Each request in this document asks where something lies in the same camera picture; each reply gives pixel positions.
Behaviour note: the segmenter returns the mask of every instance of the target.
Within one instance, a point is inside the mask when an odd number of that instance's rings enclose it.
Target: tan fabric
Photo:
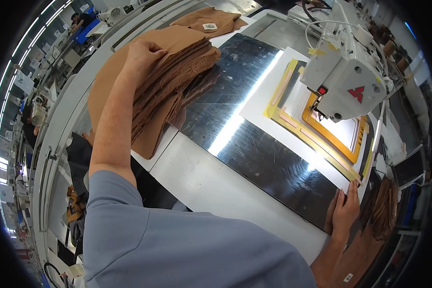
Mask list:
[[[162,30],[150,30],[139,35],[116,51],[96,74],[90,95],[88,111],[94,135],[98,128],[104,105],[112,86],[127,59],[129,45],[138,39],[157,43],[168,50],[155,66],[145,82],[136,90],[133,101],[132,149],[143,158],[150,159],[166,122],[174,118],[183,106],[183,92],[192,80],[219,60],[221,53],[211,46],[209,37],[183,26],[171,26]],[[194,89],[192,95],[201,95],[216,82]]]
[[[191,29],[206,33],[210,38],[213,38],[234,32],[240,29],[240,27],[247,25],[245,21],[239,18],[240,16],[241,14],[238,13],[229,13],[216,10],[213,7],[207,7],[182,16],[172,22],[170,26],[180,25],[190,27]]]

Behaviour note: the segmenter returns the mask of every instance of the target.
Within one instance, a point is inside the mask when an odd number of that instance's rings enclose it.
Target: hand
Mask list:
[[[142,39],[135,41],[128,49],[127,61],[122,72],[133,76],[140,82],[141,78],[145,78],[149,74],[155,61],[167,53],[166,49],[162,49],[154,42]]]
[[[360,214],[360,201],[357,194],[358,183],[352,180],[347,190],[347,201],[344,204],[344,191],[339,191],[336,208],[333,213],[333,234],[332,237],[347,241],[349,232],[358,214]]]
[[[336,189],[334,198],[331,200],[330,205],[328,206],[327,219],[325,220],[325,227],[323,228],[323,230],[325,230],[328,235],[333,233],[333,214],[334,209],[336,208],[336,202],[338,201],[339,191],[340,189]]]

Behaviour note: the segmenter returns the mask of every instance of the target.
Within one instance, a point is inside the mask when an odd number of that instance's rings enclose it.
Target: fabric label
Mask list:
[[[205,30],[215,30],[217,29],[216,23],[203,24],[203,29]]]

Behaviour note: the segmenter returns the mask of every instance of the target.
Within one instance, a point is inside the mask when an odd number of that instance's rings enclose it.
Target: worktable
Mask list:
[[[246,11],[241,11],[244,16],[259,8],[254,1],[248,2],[253,5],[248,5]],[[67,208],[66,192],[71,183],[65,147],[70,142],[72,131],[81,134],[91,129],[86,101],[96,72],[115,50],[139,33],[167,27],[178,17],[205,7],[208,3],[216,9],[228,10],[224,7],[229,7],[227,3],[215,4],[215,1],[163,0],[129,22],[123,23],[124,26],[115,29],[118,30],[115,34],[103,40],[103,45],[67,88],[43,140],[35,174],[32,217],[42,262],[48,254],[48,230],[64,242],[67,228],[62,222],[62,215]],[[307,56],[304,30],[287,22],[286,15],[263,10],[252,19],[256,21],[250,21],[251,25],[241,34],[268,44],[265,48],[272,46],[272,57],[275,56],[275,51],[287,46]],[[271,61],[271,58],[261,59],[257,69],[249,75],[259,78]],[[186,121],[181,131],[166,125],[156,153],[150,160],[141,158],[133,151],[132,155],[163,187],[192,211],[207,211],[216,216],[253,222],[293,244],[307,263],[311,264],[328,235],[266,193],[269,190],[269,180],[272,181],[277,173],[275,169],[281,170],[288,161],[296,161],[299,165],[306,165],[307,162],[295,158],[292,151],[280,154],[278,149],[281,144],[273,138],[269,139],[268,135],[263,136],[261,131],[256,130],[256,127],[246,120],[242,121],[233,140],[228,140],[220,153],[218,151],[213,155],[208,152],[212,141],[230,122],[237,104],[243,102],[243,98],[247,96],[247,89],[257,80],[252,79],[236,93],[233,89],[236,86],[230,82],[234,79],[224,76],[224,72],[220,77],[218,81],[222,81],[224,77],[224,81],[227,81],[227,85],[224,85],[226,93],[215,94],[214,87],[209,93],[219,97],[217,100],[212,97],[211,102],[192,103],[187,108]],[[369,119],[373,127],[376,127],[377,119],[373,115],[369,115]],[[259,153],[264,153],[265,158],[257,158]],[[57,160],[49,158],[53,155],[56,155]],[[272,189],[281,189],[288,179],[293,178],[291,175],[289,178],[285,176],[283,182],[279,181],[279,186]],[[323,176],[316,184],[317,188],[322,187],[323,191],[335,189]],[[364,192],[365,187],[361,187],[359,195]],[[308,202],[302,206],[307,209],[307,205],[312,204]]]

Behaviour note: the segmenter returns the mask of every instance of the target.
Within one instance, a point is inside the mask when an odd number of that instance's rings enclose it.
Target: sewing workstation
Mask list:
[[[395,49],[388,52],[391,43],[381,43],[368,9],[360,1],[335,0],[324,9],[305,5],[300,1],[282,14],[255,1],[147,1],[125,7],[125,13],[121,6],[97,13],[84,34],[93,41],[83,54],[73,50],[77,40],[69,30],[61,35],[33,90],[51,102],[49,108],[34,104],[32,124],[40,131],[26,178],[41,264],[64,269],[56,253],[60,245],[75,254],[74,263],[83,263],[77,239],[82,232],[71,224],[83,212],[72,212],[71,201],[81,197],[80,185],[87,197],[87,170],[81,169],[87,166],[80,161],[86,158],[89,166],[89,156],[75,151],[91,153],[128,46],[135,39],[179,34],[182,47],[175,51],[175,43],[163,43],[169,55],[136,92],[141,96],[133,106],[132,167],[190,211],[247,220],[288,241],[307,264],[331,235],[328,207],[336,190],[347,193],[356,180],[361,215],[347,246],[349,253],[366,250],[359,239],[371,238],[369,260],[358,271],[339,266],[333,287],[364,282],[379,250],[396,234],[397,216],[405,213],[399,207],[409,202],[412,185],[430,187],[426,155],[421,142],[406,140],[400,129],[408,113],[398,117],[389,102],[409,77],[393,58]],[[203,24],[209,36],[202,37],[179,24],[213,8],[238,14],[230,30],[213,36],[219,31],[215,20]],[[57,84],[52,99],[44,88],[50,72],[43,71],[62,60],[68,68],[64,77],[51,74]],[[179,83],[168,90],[155,86],[165,80]],[[407,170],[407,161],[421,167]],[[82,287],[81,278],[74,285]]]

